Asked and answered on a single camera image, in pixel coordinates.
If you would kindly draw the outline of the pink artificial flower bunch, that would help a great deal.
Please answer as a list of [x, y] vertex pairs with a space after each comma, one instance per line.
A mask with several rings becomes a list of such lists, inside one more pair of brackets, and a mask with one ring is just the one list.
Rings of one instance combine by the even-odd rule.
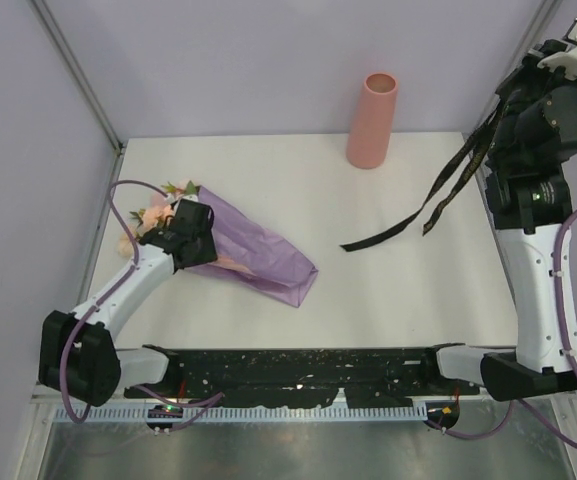
[[163, 193], [155, 191], [147, 207], [129, 212], [126, 227], [122, 228], [117, 244], [117, 252], [121, 257], [131, 258], [134, 255], [133, 243], [141, 240], [150, 230], [168, 226], [177, 201], [197, 201], [201, 186], [188, 180], [177, 184], [167, 182], [159, 189]]

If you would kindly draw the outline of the purple wrapping paper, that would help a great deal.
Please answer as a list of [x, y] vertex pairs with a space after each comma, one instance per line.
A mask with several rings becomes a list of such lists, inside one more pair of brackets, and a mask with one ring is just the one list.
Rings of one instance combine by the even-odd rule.
[[301, 306], [318, 275], [316, 266], [284, 237], [250, 220], [207, 188], [201, 188], [198, 200], [214, 212], [217, 255], [245, 265], [252, 274], [222, 269], [214, 262], [189, 271], [240, 283], [292, 307]]

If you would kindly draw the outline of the pink tissue paper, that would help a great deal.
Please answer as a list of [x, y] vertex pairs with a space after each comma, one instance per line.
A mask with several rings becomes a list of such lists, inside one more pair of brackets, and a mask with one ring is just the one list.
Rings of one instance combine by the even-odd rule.
[[236, 271], [248, 275], [252, 274], [252, 271], [248, 267], [224, 255], [219, 255], [217, 260], [214, 262], [214, 265], [226, 270]]

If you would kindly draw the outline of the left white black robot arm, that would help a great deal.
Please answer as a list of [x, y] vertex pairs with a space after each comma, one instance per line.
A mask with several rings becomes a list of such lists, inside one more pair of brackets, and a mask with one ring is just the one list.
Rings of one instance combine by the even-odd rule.
[[43, 322], [39, 382], [93, 407], [118, 389], [148, 386], [157, 396], [175, 395], [183, 381], [178, 354], [144, 345], [119, 350], [115, 341], [141, 304], [180, 270], [217, 259], [210, 206], [182, 199], [161, 228], [149, 230], [136, 252], [96, 295], [71, 312], [54, 311]]

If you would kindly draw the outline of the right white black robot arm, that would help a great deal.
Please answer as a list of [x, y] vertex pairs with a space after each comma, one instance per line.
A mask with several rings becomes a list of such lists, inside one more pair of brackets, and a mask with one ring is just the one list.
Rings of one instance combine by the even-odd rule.
[[518, 317], [510, 349], [443, 345], [420, 370], [442, 394], [456, 380], [498, 401], [577, 390], [577, 321], [567, 262], [573, 214], [563, 164], [577, 154], [577, 39], [530, 50], [497, 88], [483, 127], [485, 194]]

